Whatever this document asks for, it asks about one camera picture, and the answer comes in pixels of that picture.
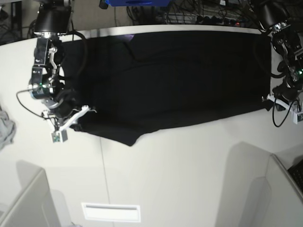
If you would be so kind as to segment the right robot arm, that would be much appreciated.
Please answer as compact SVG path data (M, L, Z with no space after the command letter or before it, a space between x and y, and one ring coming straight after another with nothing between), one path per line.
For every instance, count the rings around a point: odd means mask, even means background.
M82 33L73 29L73 8L72 0L41 0L34 27L37 36L34 65L26 92L46 106L47 110L36 116L50 121L54 133L67 128L81 131L80 118L92 111L88 105L81 104L80 93L76 88L87 65L88 43ZM75 35L83 43L82 62L72 76L60 75L66 60L60 38L66 35Z

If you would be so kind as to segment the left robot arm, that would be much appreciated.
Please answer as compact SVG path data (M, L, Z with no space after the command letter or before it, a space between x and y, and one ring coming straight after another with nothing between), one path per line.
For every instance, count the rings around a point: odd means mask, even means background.
M257 63L268 76L283 79L281 85L273 88L274 101L279 99L287 104L296 103L303 91L303 45L288 21L289 12L285 4L278 0L250 0L249 6L264 29L253 46ZM277 67L279 74L267 69L257 54L257 44L269 35L274 50L282 57Z

